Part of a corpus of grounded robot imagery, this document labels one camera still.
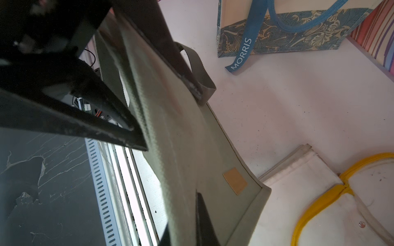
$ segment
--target yellow cord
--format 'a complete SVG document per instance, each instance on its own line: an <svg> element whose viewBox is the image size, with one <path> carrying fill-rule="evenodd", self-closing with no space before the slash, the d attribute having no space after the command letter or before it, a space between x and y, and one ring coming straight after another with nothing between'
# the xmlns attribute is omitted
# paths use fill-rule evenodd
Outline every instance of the yellow cord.
<svg viewBox="0 0 394 246"><path fill-rule="evenodd" d="M349 178L353 174L355 174L360 169L362 169L363 167L365 167L371 163L374 163L376 161L380 161L382 159L387 159L387 158L394 158L394 153L380 153L377 155L370 156L368 158L365 158L365 159L355 163L348 170L346 170L344 173L342 173L339 176L339 178L342 180L342 182L344 184L343 185L336 185L333 188L329 189L326 193L324 193L321 197L319 197L315 202L313 202L312 205L302 215L300 220L298 220L297 225L294 228L291 246L298 245L298 239L301 235L302 229L318 213L320 213L325 208L327 208L328 206L333 204L336 200L338 200L341 197L341 195L343 195L345 193L349 193L354 196L354 193L349 185Z"/></svg>

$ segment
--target striped fabric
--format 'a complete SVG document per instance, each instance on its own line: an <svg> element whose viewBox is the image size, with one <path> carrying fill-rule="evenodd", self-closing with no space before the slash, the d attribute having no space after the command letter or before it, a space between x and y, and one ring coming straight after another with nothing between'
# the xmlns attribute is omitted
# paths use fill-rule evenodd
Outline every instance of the striped fabric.
<svg viewBox="0 0 394 246"><path fill-rule="evenodd" d="M394 75L394 0L384 0L350 35Z"/></svg>

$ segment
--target white floor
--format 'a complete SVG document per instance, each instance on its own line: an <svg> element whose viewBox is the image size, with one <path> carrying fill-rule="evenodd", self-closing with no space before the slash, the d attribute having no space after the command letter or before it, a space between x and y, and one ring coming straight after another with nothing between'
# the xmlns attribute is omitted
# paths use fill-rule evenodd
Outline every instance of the white floor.
<svg viewBox="0 0 394 246"><path fill-rule="evenodd" d="M197 51L215 82L209 103L260 176L309 143L334 172L394 150L394 83L348 40L339 50L252 55L236 74L216 51L217 1L162 0L175 41Z"/></svg>

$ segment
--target tan label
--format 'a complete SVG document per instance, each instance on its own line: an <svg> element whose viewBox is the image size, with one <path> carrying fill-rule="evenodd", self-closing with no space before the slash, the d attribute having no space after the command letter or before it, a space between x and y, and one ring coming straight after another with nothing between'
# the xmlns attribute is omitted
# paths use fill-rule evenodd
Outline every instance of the tan label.
<svg viewBox="0 0 394 246"><path fill-rule="evenodd" d="M235 192L235 194L239 195L247 186L246 180L242 177L240 172L233 168L230 171L223 173L224 178L227 183L229 183L231 189Z"/></svg>

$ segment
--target canvas bag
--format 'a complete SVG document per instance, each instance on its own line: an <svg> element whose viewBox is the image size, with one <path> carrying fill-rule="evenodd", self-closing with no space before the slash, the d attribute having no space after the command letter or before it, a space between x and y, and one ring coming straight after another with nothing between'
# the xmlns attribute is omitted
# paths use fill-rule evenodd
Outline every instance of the canvas bag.
<svg viewBox="0 0 394 246"><path fill-rule="evenodd" d="M337 49L380 2L219 0L218 57L237 55L234 72L250 54Z"/></svg>
<svg viewBox="0 0 394 246"><path fill-rule="evenodd" d="M209 105L198 105L184 78L121 11L115 14L107 16L99 33L130 97L129 109L142 128L148 147L144 156L161 183L171 245L204 245L196 238L198 192L219 244L246 246L271 189L250 172ZM189 58L194 56L189 48L182 48ZM107 58L99 59L101 63ZM195 62L190 63L193 73L198 73ZM247 184L241 191L226 176L234 168Z"/></svg>

